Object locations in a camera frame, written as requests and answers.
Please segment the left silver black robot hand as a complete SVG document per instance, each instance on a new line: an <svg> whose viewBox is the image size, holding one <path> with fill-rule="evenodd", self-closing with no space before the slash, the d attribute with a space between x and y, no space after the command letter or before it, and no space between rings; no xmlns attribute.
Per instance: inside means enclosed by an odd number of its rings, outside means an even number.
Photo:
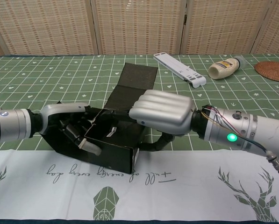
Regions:
<svg viewBox="0 0 279 224"><path fill-rule="evenodd" d="M86 103L56 103L44 106L39 113L29 112L31 135L38 132L57 153L69 157L93 154L102 149L86 139L90 119L99 109Z"/></svg>

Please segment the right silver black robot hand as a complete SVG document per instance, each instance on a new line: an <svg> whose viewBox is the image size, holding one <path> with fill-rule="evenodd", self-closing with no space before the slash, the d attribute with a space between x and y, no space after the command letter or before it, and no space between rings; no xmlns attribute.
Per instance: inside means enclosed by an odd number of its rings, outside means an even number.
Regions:
<svg viewBox="0 0 279 224"><path fill-rule="evenodd" d="M166 91L146 90L129 110L111 110L111 117L131 121L161 132L154 143L140 143L139 149L156 152L192 130L194 101L183 95Z"/></svg>

